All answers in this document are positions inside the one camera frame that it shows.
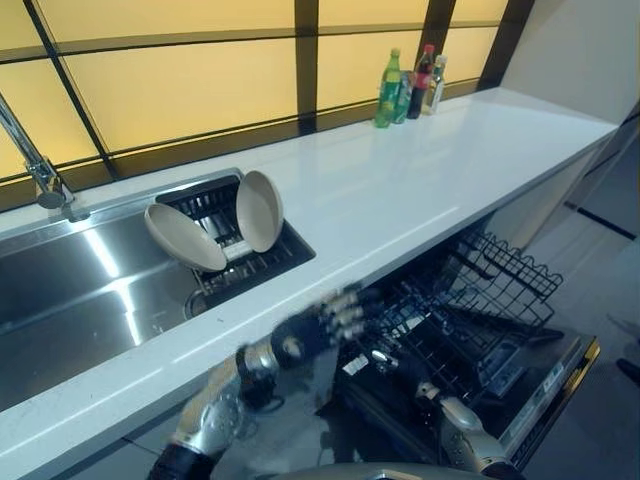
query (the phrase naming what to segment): dishwasher rack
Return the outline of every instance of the dishwasher rack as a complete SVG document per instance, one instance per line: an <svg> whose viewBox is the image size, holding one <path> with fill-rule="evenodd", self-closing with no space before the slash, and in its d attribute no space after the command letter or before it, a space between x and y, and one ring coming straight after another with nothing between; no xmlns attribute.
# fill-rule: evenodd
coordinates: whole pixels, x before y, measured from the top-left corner
<svg viewBox="0 0 640 480"><path fill-rule="evenodd" d="M343 350L341 366L357 355L366 362L374 349L410 352L434 384L467 404L487 391L502 397L524 373L510 360L553 315L547 300L561 283L561 275L471 228L374 285L385 309Z"/></svg>

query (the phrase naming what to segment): plate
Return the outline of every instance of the plate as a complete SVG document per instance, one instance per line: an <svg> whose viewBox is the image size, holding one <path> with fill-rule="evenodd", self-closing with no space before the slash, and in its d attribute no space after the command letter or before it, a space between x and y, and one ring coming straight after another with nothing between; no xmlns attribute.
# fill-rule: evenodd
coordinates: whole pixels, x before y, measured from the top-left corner
<svg viewBox="0 0 640 480"><path fill-rule="evenodd" d="M144 221L153 239L172 257L205 272L224 270L220 245L184 213L161 203L149 205Z"/></svg>
<svg viewBox="0 0 640 480"><path fill-rule="evenodd" d="M242 238L254 251L266 252L278 240L284 222L282 200L264 173L251 171L240 182L236 216Z"/></svg>

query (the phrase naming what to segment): sink drain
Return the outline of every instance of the sink drain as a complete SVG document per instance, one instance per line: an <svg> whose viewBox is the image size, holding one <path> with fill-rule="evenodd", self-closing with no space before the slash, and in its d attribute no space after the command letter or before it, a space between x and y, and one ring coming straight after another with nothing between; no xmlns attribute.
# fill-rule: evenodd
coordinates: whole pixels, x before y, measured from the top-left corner
<svg viewBox="0 0 640 480"><path fill-rule="evenodd" d="M209 309L202 290L195 290L184 304L184 318L191 320L193 317L206 312Z"/></svg>

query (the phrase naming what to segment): sink basin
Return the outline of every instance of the sink basin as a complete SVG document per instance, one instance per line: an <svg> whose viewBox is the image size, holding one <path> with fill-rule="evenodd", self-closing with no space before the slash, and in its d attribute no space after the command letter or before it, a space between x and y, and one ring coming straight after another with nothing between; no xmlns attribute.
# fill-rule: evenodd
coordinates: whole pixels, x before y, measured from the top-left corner
<svg viewBox="0 0 640 480"><path fill-rule="evenodd" d="M238 180L227 170L0 239L0 411L282 273L207 296L212 281L169 257L145 227L156 198Z"/></svg>

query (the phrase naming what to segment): yellow backlit panel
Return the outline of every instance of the yellow backlit panel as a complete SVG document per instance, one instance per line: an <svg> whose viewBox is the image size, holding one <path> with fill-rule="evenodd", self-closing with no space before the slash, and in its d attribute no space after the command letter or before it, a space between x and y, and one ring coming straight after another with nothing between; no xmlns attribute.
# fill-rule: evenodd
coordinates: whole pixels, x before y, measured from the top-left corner
<svg viewBox="0 0 640 480"><path fill-rule="evenodd" d="M294 39L104 52L66 62L112 151L297 112Z"/></svg>
<svg viewBox="0 0 640 480"><path fill-rule="evenodd" d="M2 0L0 50L42 45L22 0Z"/></svg>
<svg viewBox="0 0 640 480"><path fill-rule="evenodd" d="M97 154L49 60L0 65L0 91L36 148L53 163ZM8 137L0 144L0 168L22 165Z"/></svg>
<svg viewBox="0 0 640 480"><path fill-rule="evenodd" d="M400 68L414 67L420 31L334 35L318 39L318 109L378 96L392 48Z"/></svg>
<svg viewBox="0 0 640 480"><path fill-rule="evenodd" d="M24 172L24 160L4 128L0 127L0 178Z"/></svg>
<svg viewBox="0 0 640 480"><path fill-rule="evenodd" d="M499 22L508 0L456 0L451 22Z"/></svg>
<svg viewBox="0 0 640 480"><path fill-rule="evenodd" d="M320 0L318 24L325 27L422 23L428 5L428 0Z"/></svg>
<svg viewBox="0 0 640 480"><path fill-rule="evenodd" d="M447 83L480 76L497 32L498 27L449 29L443 48L449 57L444 71Z"/></svg>
<svg viewBox="0 0 640 480"><path fill-rule="evenodd" d="M40 0L58 41L294 26L293 0Z"/></svg>

